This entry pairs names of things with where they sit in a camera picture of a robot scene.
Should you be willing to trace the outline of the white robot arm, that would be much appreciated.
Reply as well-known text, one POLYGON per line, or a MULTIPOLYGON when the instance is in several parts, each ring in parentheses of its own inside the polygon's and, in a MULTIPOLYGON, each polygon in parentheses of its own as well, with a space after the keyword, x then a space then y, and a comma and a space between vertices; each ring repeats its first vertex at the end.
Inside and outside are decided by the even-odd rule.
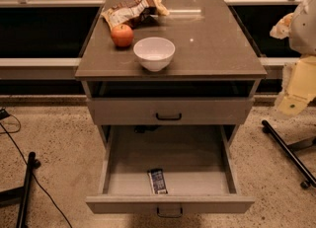
POLYGON ((289 47, 300 54, 295 63, 284 65, 275 102, 280 114, 296 116, 316 98, 316 0, 303 0, 273 26, 270 36, 289 38, 289 47))

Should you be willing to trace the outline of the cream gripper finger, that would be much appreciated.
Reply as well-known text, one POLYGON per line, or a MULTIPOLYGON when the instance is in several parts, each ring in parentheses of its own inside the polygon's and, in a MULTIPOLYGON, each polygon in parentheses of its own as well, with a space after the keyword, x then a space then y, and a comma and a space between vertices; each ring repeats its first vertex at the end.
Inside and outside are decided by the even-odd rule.
POLYGON ((270 36, 278 39, 288 38, 292 17, 292 13, 283 16, 270 30, 270 36))

